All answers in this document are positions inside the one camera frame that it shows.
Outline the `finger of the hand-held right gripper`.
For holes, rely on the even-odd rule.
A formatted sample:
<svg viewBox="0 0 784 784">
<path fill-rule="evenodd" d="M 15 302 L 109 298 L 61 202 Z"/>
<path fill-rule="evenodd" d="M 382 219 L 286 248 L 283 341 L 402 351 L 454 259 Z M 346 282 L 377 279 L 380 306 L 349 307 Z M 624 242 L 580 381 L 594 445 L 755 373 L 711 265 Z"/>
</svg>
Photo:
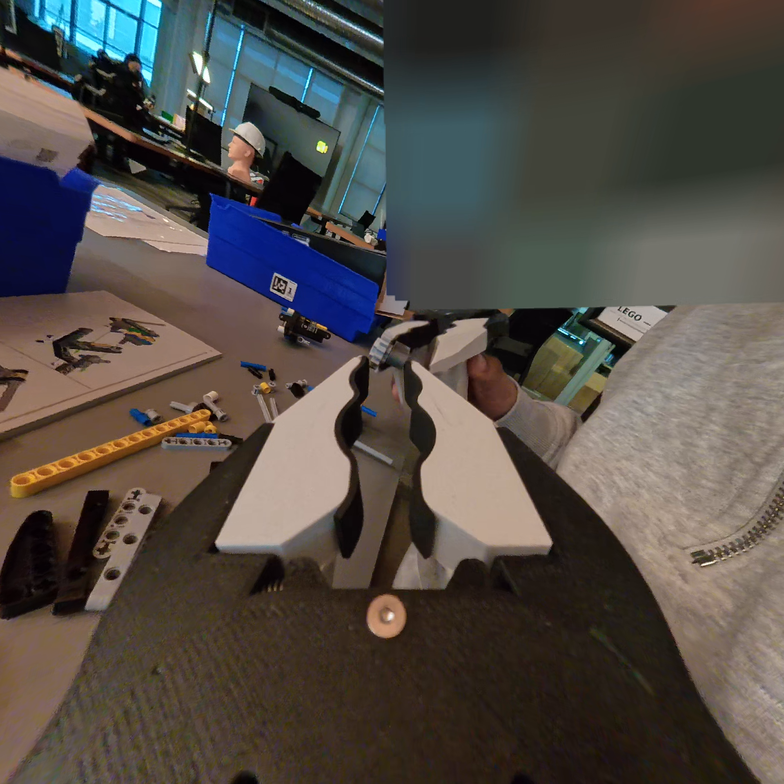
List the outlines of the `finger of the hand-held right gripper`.
<svg viewBox="0 0 784 784">
<path fill-rule="evenodd" d="M 416 361 L 428 369 L 434 355 L 436 340 L 442 331 L 442 318 L 433 318 L 401 321 L 387 328 L 381 336 L 399 337 L 411 348 L 409 361 Z"/>
<path fill-rule="evenodd" d="M 457 320 L 435 340 L 428 370 L 462 398 L 468 397 L 469 390 L 467 362 L 487 348 L 489 320 L 488 316 Z"/>
</svg>

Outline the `white framed sign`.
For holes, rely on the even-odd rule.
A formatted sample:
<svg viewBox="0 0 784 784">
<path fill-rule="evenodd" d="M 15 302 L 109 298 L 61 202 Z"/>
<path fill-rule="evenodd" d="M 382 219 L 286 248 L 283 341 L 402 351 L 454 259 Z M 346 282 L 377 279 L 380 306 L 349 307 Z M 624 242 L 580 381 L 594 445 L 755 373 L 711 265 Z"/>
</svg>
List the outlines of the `white framed sign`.
<svg viewBox="0 0 784 784">
<path fill-rule="evenodd" d="M 656 306 L 618 306 L 602 309 L 595 320 L 605 328 L 636 342 L 668 314 L 667 310 Z"/>
</svg>

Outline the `brown cardboard boxes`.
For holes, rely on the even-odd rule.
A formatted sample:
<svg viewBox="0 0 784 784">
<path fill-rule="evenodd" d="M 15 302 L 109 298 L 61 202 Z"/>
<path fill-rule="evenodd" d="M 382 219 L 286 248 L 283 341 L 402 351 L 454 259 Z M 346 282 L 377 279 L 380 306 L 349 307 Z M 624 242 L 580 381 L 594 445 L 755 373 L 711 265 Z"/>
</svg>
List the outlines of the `brown cardboard boxes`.
<svg viewBox="0 0 784 784">
<path fill-rule="evenodd" d="M 584 415 L 604 391 L 614 352 L 612 342 L 589 329 L 559 327 L 537 351 L 522 386 Z"/>
</svg>

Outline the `mannequin head white helmet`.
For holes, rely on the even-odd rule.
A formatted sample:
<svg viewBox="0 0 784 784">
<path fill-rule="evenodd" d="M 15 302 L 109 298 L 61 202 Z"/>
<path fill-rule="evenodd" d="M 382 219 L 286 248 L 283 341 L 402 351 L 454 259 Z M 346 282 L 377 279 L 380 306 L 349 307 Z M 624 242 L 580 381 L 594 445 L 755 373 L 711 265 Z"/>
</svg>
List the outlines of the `mannequin head white helmet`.
<svg viewBox="0 0 784 784">
<path fill-rule="evenodd" d="M 242 122 L 231 131 L 227 155 L 229 176 L 245 184 L 252 183 L 252 166 L 262 159 L 266 141 L 262 132 L 251 122 Z"/>
</svg>

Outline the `lego instruction booklet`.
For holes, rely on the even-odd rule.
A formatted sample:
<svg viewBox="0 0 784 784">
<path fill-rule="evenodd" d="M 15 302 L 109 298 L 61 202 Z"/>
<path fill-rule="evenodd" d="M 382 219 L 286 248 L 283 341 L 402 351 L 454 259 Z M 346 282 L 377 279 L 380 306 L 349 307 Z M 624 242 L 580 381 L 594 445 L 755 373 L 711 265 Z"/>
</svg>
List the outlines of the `lego instruction booklet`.
<svg viewBox="0 0 784 784">
<path fill-rule="evenodd" d="M 220 357 L 109 292 L 3 297 L 2 440 Z"/>
</svg>

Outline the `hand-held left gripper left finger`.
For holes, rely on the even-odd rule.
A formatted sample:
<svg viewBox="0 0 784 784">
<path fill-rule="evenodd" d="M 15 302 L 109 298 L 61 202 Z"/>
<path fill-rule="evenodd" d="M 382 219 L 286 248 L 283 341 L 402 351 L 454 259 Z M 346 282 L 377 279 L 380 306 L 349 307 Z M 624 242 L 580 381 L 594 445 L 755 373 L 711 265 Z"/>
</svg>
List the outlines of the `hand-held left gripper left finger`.
<svg viewBox="0 0 784 784">
<path fill-rule="evenodd" d="M 217 536 L 224 554 L 348 559 L 364 509 L 358 463 L 369 362 L 357 357 L 278 416 Z"/>
</svg>

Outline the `white paper sheets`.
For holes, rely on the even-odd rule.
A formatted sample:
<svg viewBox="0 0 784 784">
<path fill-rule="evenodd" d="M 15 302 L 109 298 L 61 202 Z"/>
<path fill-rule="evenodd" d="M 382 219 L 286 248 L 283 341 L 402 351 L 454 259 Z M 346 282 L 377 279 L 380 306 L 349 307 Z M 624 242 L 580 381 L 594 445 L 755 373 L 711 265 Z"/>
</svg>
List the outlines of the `white paper sheets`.
<svg viewBox="0 0 784 784">
<path fill-rule="evenodd" d="M 207 238 L 124 191 L 102 184 L 93 191 L 85 227 L 106 238 L 139 240 L 164 252 L 207 255 Z"/>
</svg>

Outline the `large dark wall screen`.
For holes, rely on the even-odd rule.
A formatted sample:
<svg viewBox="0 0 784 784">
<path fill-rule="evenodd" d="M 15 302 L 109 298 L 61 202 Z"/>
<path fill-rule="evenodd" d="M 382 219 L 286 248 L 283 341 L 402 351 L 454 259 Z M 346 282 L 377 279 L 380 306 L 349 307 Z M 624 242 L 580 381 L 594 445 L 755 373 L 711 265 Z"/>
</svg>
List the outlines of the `large dark wall screen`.
<svg viewBox="0 0 784 784">
<path fill-rule="evenodd" d="M 286 153 L 322 180 L 334 172 L 340 132 L 314 117 L 308 107 L 305 111 L 294 107 L 285 100 L 284 93 L 252 83 L 243 120 L 253 123 L 266 142 L 256 164 L 260 173 L 271 176 Z"/>
</svg>

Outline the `black lego subassembly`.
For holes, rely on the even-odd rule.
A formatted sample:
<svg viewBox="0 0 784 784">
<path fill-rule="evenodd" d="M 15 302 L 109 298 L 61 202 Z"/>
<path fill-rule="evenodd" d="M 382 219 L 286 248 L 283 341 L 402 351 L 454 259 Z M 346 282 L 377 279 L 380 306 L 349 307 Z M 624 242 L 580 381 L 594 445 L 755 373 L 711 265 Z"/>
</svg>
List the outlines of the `black lego subassembly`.
<svg viewBox="0 0 784 784">
<path fill-rule="evenodd" d="M 289 343 L 296 343 L 309 346 L 313 343 L 323 344 L 325 340 L 332 338 L 328 328 L 319 323 L 305 318 L 298 311 L 292 308 L 283 308 L 279 314 L 280 325 L 278 333 Z"/>
</svg>

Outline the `blue plastic bin black tray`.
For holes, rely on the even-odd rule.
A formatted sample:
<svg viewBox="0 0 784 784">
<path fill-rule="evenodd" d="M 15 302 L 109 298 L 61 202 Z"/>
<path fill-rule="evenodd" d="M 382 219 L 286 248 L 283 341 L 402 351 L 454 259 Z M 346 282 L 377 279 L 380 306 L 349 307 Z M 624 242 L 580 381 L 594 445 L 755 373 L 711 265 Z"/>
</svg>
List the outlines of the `blue plastic bin black tray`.
<svg viewBox="0 0 784 784">
<path fill-rule="evenodd" d="M 387 257 L 211 196 L 208 267 L 354 342 L 376 323 Z"/>
</svg>

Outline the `light stand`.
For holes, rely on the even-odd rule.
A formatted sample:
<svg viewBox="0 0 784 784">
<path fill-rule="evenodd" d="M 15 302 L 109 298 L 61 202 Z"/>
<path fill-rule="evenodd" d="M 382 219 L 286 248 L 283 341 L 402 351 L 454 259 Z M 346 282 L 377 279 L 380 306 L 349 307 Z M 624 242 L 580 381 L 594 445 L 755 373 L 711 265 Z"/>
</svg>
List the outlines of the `light stand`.
<svg viewBox="0 0 784 784">
<path fill-rule="evenodd" d="M 184 93 L 185 108 L 212 119 L 213 106 L 208 101 L 210 59 L 214 27 L 219 2 L 196 2 L 192 37 L 187 48 L 187 81 Z"/>
</svg>

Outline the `black curved lego panel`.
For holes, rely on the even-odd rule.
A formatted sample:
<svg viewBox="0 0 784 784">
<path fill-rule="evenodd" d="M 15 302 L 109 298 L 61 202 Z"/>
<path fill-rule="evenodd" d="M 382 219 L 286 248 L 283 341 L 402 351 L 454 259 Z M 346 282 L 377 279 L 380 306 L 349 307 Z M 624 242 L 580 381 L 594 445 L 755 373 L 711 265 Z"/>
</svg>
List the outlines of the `black curved lego panel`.
<svg viewBox="0 0 784 784">
<path fill-rule="evenodd" d="M 1 617 L 10 620 L 54 602 L 58 561 L 53 515 L 36 510 L 13 537 L 1 571 Z"/>
</svg>

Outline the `person's right hand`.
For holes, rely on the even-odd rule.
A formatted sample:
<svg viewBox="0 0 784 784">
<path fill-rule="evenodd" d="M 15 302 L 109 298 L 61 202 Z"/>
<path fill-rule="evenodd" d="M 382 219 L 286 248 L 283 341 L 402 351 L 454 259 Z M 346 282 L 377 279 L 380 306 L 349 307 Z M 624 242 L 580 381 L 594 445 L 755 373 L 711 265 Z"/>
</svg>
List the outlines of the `person's right hand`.
<svg viewBox="0 0 784 784">
<path fill-rule="evenodd" d="M 514 408 L 517 382 L 507 375 L 498 358 L 479 354 L 466 362 L 466 371 L 468 402 L 482 414 L 497 422 Z"/>
</svg>

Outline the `white cardboard box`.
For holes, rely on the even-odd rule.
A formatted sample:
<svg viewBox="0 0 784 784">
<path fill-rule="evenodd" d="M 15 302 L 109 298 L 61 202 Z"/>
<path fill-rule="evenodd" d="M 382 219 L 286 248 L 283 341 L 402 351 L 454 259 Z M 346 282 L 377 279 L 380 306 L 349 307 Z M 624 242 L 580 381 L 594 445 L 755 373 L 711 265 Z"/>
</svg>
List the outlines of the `white cardboard box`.
<svg viewBox="0 0 784 784">
<path fill-rule="evenodd" d="M 61 178 L 92 144 L 79 103 L 21 71 L 1 69 L 3 158 L 49 169 Z"/>
</svg>

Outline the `blue plastic bin white box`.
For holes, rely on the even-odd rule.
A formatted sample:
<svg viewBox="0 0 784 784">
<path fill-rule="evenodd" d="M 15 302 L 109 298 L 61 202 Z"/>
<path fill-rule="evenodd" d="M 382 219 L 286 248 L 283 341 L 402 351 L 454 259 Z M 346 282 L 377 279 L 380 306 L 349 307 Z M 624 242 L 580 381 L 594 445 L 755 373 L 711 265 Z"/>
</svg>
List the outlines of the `blue plastic bin white box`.
<svg viewBox="0 0 784 784">
<path fill-rule="evenodd" d="M 1 158 L 1 297 L 64 293 L 99 181 Z"/>
</svg>

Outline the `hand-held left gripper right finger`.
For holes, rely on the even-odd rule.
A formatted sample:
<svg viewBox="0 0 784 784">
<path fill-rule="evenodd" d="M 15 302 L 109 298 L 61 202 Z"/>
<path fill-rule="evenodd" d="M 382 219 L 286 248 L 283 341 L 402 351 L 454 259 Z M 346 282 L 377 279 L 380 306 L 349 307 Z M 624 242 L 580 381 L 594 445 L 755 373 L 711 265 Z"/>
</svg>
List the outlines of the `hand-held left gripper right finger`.
<svg viewBox="0 0 784 784">
<path fill-rule="evenodd" d="M 405 364 L 405 402 L 418 554 L 444 569 L 549 554 L 552 538 L 495 425 L 416 361 Z"/>
</svg>

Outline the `grey lego gear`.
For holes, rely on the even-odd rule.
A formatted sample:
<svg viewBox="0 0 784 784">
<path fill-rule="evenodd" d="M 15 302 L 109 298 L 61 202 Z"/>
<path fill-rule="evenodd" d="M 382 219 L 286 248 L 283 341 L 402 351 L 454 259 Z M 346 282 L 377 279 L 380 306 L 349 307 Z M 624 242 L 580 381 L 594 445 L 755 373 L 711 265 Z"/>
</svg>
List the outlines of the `grey lego gear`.
<svg viewBox="0 0 784 784">
<path fill-rule="evenodd" d="M 381 336 L 368 353 L 368 362 L 374 372 L 387 368 L 402 369 L 409 361 L 411 348 L 397 336 Z"/>
</svg>

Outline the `long black lego beam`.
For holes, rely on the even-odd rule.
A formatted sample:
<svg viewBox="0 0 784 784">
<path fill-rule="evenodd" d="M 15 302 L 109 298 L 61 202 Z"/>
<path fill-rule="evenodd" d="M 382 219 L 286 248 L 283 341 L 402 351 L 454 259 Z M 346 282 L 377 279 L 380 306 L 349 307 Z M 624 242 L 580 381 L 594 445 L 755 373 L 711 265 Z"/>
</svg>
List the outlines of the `long black lego beam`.
<svg viewBox="0 0 784 784">
<path fill-rule="evenodd" d="M 89 594 L 93 547 L 100 536 L 101 525 L 110 502 L 108 490 L 89 491 L 85 496 L 71 547 L 60 574 L 52 615 L 64 616 L 84 609 Z"/>
</svg>

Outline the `black desk monitor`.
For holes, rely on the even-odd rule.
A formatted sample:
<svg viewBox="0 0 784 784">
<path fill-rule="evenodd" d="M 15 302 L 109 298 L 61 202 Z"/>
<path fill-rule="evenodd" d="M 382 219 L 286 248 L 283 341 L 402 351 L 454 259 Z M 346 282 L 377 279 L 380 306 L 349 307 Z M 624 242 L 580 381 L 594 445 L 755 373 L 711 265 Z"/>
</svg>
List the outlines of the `black desk monitor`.
<svg viewBox="0 0 784 784">
<path fill-rule="evenodd" d="M 222 168 L 222 127 L 191 106 L 185 114 L 183 147 L 188 157 Z"/>
<path fill-rule="evenodd" d="M 262 193 L 256 197 L 254 206 L 277 215 L 283 223 L 299 224 L 321 182 L 321 176 L 287 151 Z"/>
</svg>

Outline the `person's right forearm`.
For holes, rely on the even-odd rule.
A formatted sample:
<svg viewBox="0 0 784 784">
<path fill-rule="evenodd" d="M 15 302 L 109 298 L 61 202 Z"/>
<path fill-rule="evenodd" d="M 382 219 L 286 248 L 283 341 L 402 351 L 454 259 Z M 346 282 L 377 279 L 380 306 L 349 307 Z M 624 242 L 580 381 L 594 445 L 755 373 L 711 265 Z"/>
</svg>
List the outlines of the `person's right forearm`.
<svg viewBox="0 0 784 784">
<path fill-rule="evenodd" d="M 515 382 L 513 386 L 517 393 L 515 403 L 495 421 L 495 427 L 508 430 L 546 465 L 556 469 L 583 424 L 580 416 L 569 407 L 531 397 Z"/>
</svg>

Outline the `long yellow lego beam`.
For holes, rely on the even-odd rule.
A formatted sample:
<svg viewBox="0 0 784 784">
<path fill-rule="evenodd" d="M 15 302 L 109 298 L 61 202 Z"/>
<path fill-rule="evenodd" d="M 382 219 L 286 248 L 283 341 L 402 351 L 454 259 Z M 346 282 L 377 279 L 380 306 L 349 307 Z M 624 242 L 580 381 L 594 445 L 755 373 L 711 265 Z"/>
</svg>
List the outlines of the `long yellow lego beam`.
<svg viewBox="0 0 784 784">
<path fill-rule="evenodd" d="M 166 437 L 187 433 L 191 426 L 208 423 L 211 417 L 209 409 L 197 410 L 25 470 L 9 480 L 9 494 L 14 499 L 36 495 L 144 449 L 158 446 Z"/>
</svg>

